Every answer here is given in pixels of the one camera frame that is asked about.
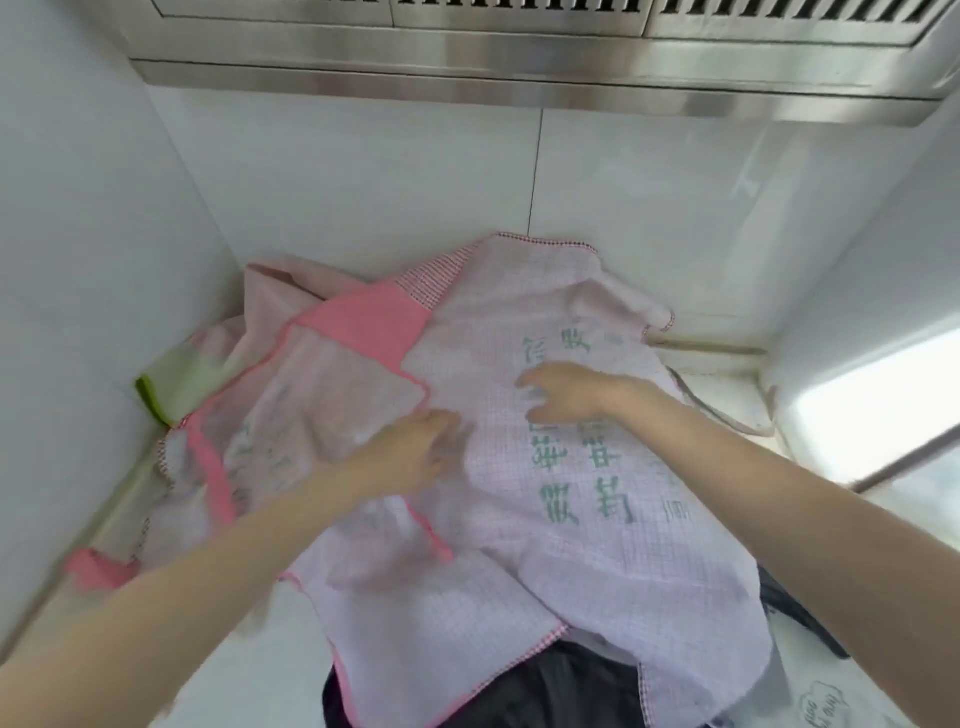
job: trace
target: pink towel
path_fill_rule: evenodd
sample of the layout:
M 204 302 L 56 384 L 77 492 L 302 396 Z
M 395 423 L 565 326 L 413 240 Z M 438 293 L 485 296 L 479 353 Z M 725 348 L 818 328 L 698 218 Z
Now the pink towel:
M 636 658 L 652 728 L 699 726 L 766 667 L 756 563 L 626 432 L 528 425 L 536 395 L 514 386 L 570 360 L 681 399 L 643 341 L 671 323 L 590 246 L 505 233 L 318 303 L 169 436 L 177 494 L 144 565 L 429 396 L 464 415 L 462 468 L 409 503 L 365 504 L 291 568 L 334 645 L 353 724 L 436 725 L 576 627 Z

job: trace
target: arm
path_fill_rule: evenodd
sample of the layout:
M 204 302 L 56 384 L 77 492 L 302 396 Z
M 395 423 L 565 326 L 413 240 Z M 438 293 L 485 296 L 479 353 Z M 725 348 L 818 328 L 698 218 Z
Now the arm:
M 147 573 L 56 643 L 0 668 L 0 725 L 146 726 L 333 522 L 363 500 L 429 485 L 434 443 L 456 426 L 419 412 L 308 477 L 170 566 Z
M 683 480 L 923 728 L 960 716 L 960 553 L 651 382 L 543 364 L 534 423 L 610 417 Z

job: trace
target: metal vent grille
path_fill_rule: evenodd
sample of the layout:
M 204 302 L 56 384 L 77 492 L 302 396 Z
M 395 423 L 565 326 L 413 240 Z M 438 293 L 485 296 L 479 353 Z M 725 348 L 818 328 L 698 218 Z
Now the metal vent grille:
M 388 0 L 154 0 L 164 17 L 390 26 Z
M 656 0 L 648 37 L 912 45 L 953 0 Z
M 651 0 L 391 0 L 398 28 L 642 36 Z

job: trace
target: tile grout line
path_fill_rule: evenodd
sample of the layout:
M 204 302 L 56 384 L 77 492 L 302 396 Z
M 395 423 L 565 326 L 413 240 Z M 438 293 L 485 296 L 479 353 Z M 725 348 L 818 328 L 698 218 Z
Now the tile grout line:
M 537 155 L 534 157 L 534 183 L 530 185 L 530 212 L 527 214 L 527 234 L 534 219 L 534 195 L 537 193 L 537 168 L 540 166 L 540 140 L 543 138 L 543 109 L 540 110 L 540 127 L 537 130 Z

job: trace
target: chinese character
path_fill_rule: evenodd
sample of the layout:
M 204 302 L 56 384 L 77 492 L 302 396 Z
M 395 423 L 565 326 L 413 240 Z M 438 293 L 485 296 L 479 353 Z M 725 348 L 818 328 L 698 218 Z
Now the chinese character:
M 570 521 L 574 525 L 580 525 L 580 519 L 570 513 L 570 503 L 566 499 L 569 491 L 569 483 L 555 483 L 540 488 L 540 500 L 546 505 L 546 516 L 551 523 Z
M 624 522 L 633 523 L 636 519 L 633 511 L 630 510 L 630 501 L 627 500 L 627 494 L 616 492 L 619 485 L 620 478 L 616 475 L 610 479 L 609 483 L 605 482 L 602 477 L 597 478 L 596 491 L 600 494 L 598 501 L 600 515 L 609 520 L 617 515 L 617 508 L 622 505 Z
M 566 457 L 566 448 L 560 449 L 552 443 L 556 443 L 556 440 L 552 440 L 549 435 L 544 437 L 534 437 L 533 446 L 534 452 L 536 453 L 533 456 L 534 465 L 538 468 L 546 468 L 548 471 L 553 471 L 554 466 L 560 461 L 560 458 Z
M 536 339 L 524 337 L 523 347 L 526 350 L 527 364 L 540 364 L 546 359 L 546 337 Z
M 682 500 L 665 500 L 663 510 L 666 512 L 666 519 L 671 522 L 688 521 L 690 518 L 690 511 Z
M 577 431 L 584 440 L 584 446 L 603 445 L 604 435 L 607 434 L 607 423 L 604 420 L 583 420 L 577 423 Z
M 584 341 L 584 335 L 576 328 L 565 328 L 561 331 L 564 339 L 564 349 L 586 349 L 590 353 L 590 346 Z
M 608 468 L 610 466 L 611 460 L 616 460 L 619 455 L 611 455 L 607 450 L 607 446 L 603 444 L 603 438 L 601 437 L 599 442 L 596 440 L 591 440 L 589 442 L 590 448 L 590 460 L 593 461 L 594 468 Z

